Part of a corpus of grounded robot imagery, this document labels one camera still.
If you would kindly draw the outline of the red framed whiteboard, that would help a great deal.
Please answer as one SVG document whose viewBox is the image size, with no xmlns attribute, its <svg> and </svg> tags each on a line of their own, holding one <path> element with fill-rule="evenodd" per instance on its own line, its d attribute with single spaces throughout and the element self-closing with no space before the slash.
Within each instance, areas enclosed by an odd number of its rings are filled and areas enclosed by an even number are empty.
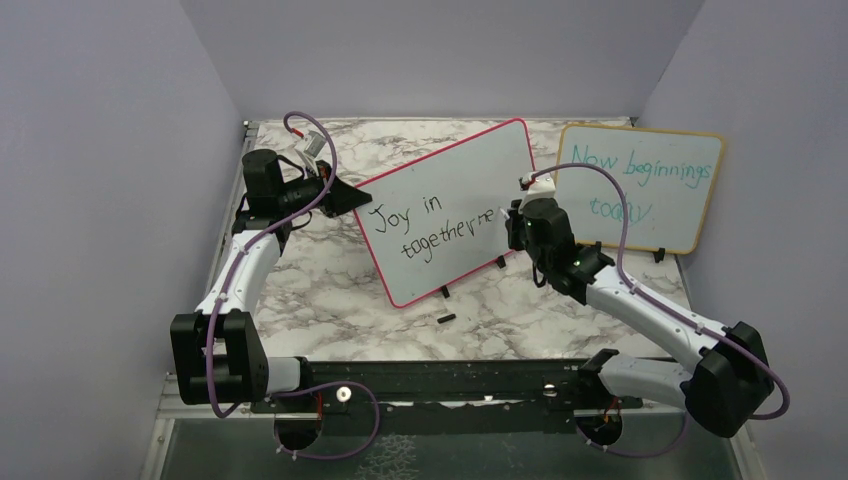
<svg viewBox="0 0 848 480">
<path fill-rule="evenodd" d="M 389 302 L 405 308 L 509 254 L 503 209 L 535 162 L 510 119 L 359 184 L 354 216 Z"/>
</svg>

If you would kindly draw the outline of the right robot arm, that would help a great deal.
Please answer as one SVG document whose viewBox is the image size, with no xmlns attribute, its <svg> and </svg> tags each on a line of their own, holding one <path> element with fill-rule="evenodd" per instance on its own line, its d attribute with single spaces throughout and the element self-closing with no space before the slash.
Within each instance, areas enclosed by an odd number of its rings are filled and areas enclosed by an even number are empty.
<svg viewBox="0 0 848 480">
<path fill-rule="evenodd" d="M 549 286 L 624 322 L 671 356 L 648 360 L 615 349 L 596 354 L 576 383 L 585 404 L 652 400 L 685 410 L 723 438 L 756 419 L 776 384 L 758 330 L 745 322 L 728 327 L 638 285 L 600 247 L 576 243 L 566 212 L 552 198 L 515 199 L 505 216 L 508 246 L 527 253 L 537 287 Z"/>
</svg>

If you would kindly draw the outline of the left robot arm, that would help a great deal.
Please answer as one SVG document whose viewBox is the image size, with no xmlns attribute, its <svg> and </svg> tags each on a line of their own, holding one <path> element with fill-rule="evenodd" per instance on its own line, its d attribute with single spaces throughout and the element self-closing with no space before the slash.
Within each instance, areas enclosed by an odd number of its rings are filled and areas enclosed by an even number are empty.
<svg viewBox="0 0 848 480">
<path fill-rule="evenodd" d="M 308 459 L 323 423 L 323 397 L 330 388 L 352 388 L 351 381 L 318 384 L 304 357 L 266 355 L 253 311 L 266 279 L 282 257 L 294 220 L 320 210 L 326 217 L 344 215 L 371 201 L 371 196 L 338 179 L 338 157 L 323 161 L 299 152 L 298 177 L 287 180 L 281 166 L 287 157 L 271 149 L 242 158 L 248 207 L 239 209 L 231 244 L 217 279 L 190 313 L 178 314 L 170 340 L 181 400 L 208 405 L 226 418 L 243 404 L 279 401 L 295 413 L 313 410 L 313 423 L 277 420 L 273 436 L 278 452 Z"/>
</svg>

